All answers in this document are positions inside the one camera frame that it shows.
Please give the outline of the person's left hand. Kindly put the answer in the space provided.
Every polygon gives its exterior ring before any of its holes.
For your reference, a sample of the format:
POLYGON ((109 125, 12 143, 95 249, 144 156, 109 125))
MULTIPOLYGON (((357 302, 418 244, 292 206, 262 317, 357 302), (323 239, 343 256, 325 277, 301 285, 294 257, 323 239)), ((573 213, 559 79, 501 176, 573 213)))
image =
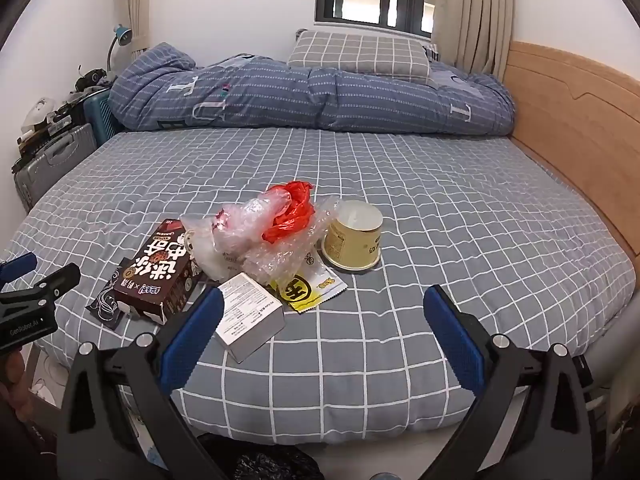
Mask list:
POLYGON ((1 395, 21 422, 32 417, 32 395, 21 348, 1 358, 1 395))

